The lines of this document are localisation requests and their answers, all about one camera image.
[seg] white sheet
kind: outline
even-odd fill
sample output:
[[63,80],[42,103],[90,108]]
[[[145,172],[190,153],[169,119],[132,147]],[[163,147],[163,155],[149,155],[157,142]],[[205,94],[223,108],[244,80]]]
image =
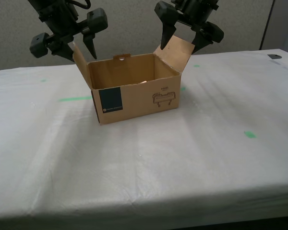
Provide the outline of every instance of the white sheet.
[[0,229],[288,216],[288,53],[193,56],[181,87],[176,110],[100,126],[75,65],[0,71]]

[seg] cardboard box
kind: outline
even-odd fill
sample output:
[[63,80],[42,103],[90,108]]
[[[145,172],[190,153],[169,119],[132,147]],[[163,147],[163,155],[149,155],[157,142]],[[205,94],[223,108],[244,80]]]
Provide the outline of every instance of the cardboard box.
[[100,124],[109,124],[179,106],[180,80],[194,45],[172,37],[153,54],[117,55],[87,63],[75,47],[73,58],[93,96]]

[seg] green tape mark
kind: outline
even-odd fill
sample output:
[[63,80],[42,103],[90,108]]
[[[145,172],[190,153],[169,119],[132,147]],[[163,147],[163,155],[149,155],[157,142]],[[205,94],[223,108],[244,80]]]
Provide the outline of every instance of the green tape mark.
[[71,101],[80,101],[80,100],[89,100],[89,99],[92,99],[92,96],[62,98],[62,99],[59,99],[59,102],[71,102]]
[[256,138],[256,135],[253,134],[251,131],[245,131],[244,134],[245,134],[248,138]]

